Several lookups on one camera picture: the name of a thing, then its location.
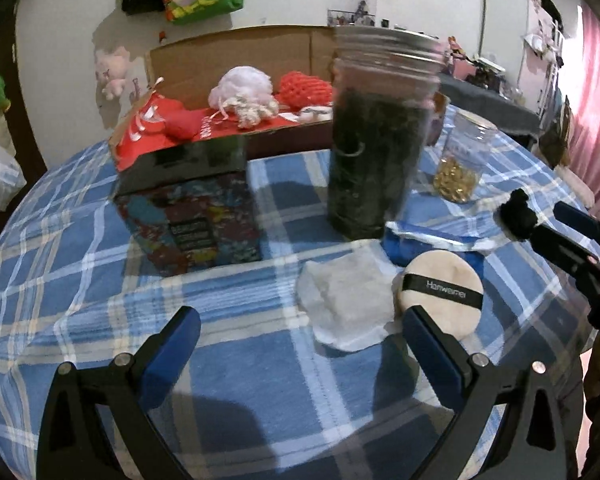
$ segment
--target pink stuffed animal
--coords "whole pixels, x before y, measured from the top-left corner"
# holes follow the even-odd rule
[[[112,54],[99,50],[96,52],[96,79],[102,86],[107,101],[113,101],[122,95],[126,85],[126,72],[129,69],[130,54],[119,46]]]

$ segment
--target blue foil packet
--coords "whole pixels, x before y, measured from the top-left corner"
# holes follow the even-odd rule
[[[484,254],[493,249],[493,243],[483,238],[455,236],[442,231],[404,222],[387,222],[382,238],[382,248],[394,265],[406,267],[417,256],[433,250],[458,254],[480,279],[484,275]]]

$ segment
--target white cabinet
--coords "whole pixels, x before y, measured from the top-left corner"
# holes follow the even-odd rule
[[[507,81],[522,90],[525,107],[538,114],[557,71],[536,56],[524,37],[541,31],[551,37],[553,30],[551,16],[537,0],[484,0],[480,55],[506,69]]]

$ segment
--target white cotton pad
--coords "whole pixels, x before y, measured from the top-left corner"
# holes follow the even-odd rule
[[[391,288],[395,273],[377,240],[330,262],[304,264],[298,300],[316,340],[357,352],[400,332]]]
[[[421,305],[442,332],[462,339],[482,313],[482,282],[466,261],[449,251],[428,251],[404,270],[397,304],[402,312]]]

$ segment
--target red mesh fabric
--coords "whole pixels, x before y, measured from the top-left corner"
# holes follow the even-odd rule
[[[280,98],[293,108],[328,106],[333,99],[333,87],[319,77],[289,72],[280,80]]]

